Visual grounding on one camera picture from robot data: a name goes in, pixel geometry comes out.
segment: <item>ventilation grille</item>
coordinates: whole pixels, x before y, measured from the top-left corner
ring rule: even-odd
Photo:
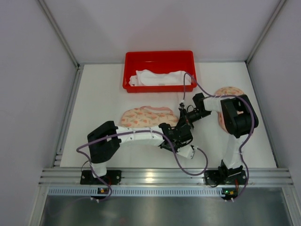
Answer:
[[[112,187],[112,196],[224,196],[221,188]],[[48,195],[102,196],[97,187],[51,187]]]

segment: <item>enclosure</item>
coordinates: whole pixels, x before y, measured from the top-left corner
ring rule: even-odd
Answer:
[[[1,9],[3,225],[301,225],[299,1],[15,0]],[[210,188],[169,151],[133,145],[108,161],[120,181],[97,203],[90,197],[103,187],[80,184],[90,168],[76,149],[129,109],[177,114],[183,92],[123,88],[127,52],[168,50],[193,52],[208,93],[231,86],[250,99],[259,125],[244,147],[246,190],[224,202],[231,186]],[[193,130],[209,169],[228,141],[217,118]],[[179,162],[191,173],[207,168],[201,153]]]

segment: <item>patterned cloth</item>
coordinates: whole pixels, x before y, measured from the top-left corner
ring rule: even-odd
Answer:
[[[239,96],[239,95],[243,95],[243,94],[244,94],[244,92],[241,91],[239,88],[231,87],[231,86],[220,88],[218,91],[215,92],[215,95],[217,95],[217,96],[222,96],[222,95]],[[222,127],[222,129],[228,133],[222,113],[218,113],[218,123]]]
[[[158,126],[167,123],[176,126],[178,118],[168,107],[143,106],[124,112],[121,117],[121,125],[130,128],[143,128]]]

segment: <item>metal rail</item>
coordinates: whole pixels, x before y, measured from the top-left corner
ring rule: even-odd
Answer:
[[[301,205],[294,187],[284,187],[283,194],[294,226],[301,226]]]
[[[52,167],[60,166],[60,164],[61,164],[61,158],[63,155],[62,148],[63,148],[64,143],[67,138],[67,131],[68,131],[69,124],[71,121],[71,115],[72,115],[72,111],[73,111],[75,100],[76,100],[76,94],[79,89],[79,83],[80,83],[80,79],[82,76],[83,68],[84,68],[84,66],[80,66],[74,75],[74,80],[73,80],[72,87],[71,87],[71,90],[68,95],[68,100],[67,100],[65,111],[64,111],[63,121],[60,126],[60,132],[59,132],[59,135],[58,135],[57,141],[56,141],[54,157],[53,157],[53,161],[52,161],[52,165],[51,165]]]
[[[204,176],[191,177],[180,169],[139,169],[113,168],[121,170],[120,186],[197,186],[208,187]],[[190,172],[200,172],[202,169],[190,169]],[[44,169],[40,178],[40,186],[82,186],[80,185],[80,168],[49,168]],[[293,187],[293,181],[288,169],[250,169],[248,187]]]
[[[50,22],[52,28],[55,31],[55,34],[57,35],[58,39],[60,40],[61,44],[63,45],[64,49],[66,50],[70,60],[73,62],[74,66],[76,68],[79,68],[79,63],[77,61],[77,59],[75,58],[66,38],[64,37],[59,25],[57,24],[55,18],[53,17],[48,5],[46,4],[46,2],[44,0],[37,0],[38,5],[40,6],[40,8],[42,9],[42,11],[44,12],[47,20]]]
[[[275,10],[273,11],[273,14],[271,15],[271,17],[269,18],[267,24],[265,25],[263,31],[261,32],[259,38],[257,39],[257,41],[255,42],[254,46],[252,47],[252,50],[246,60],[246,64],[250,64],[250,62],[252,61],[255,53],[257,52],[257,50],[259,49],[260,45],[262,44],[264,38],[267,36],[270,28],[272,27],[272,25],[274,24],[274,22],[276,21],[276,19],[278,18],[281,10],[283,9],[283,7],[285,6],[287,0],[280,0],[278,5],[276,6]]]
[[[46,198],[48,194],[48,187],[39,187],[35,201],[34,206],[32,210],[32,214],[29,220],[29,226],[37,226],[40,225],[40,221],[42,218],[43,210],[46,203]]]

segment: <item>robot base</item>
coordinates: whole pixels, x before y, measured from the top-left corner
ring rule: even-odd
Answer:
[[[221,176],[218,169],[206,170],[204,177],[205,184],[211,187],[216,187],[218,185],[244,185],[246,183],[246,172],[244,170],[238,174],[226,178]]]
[[[109,185],[118,185],[121,181],[121,170],[108,170],[105,176],[100,177]],[[103,185],[97,178],[94,178],[90,170],[83,170],[80,178],[81,185]]]

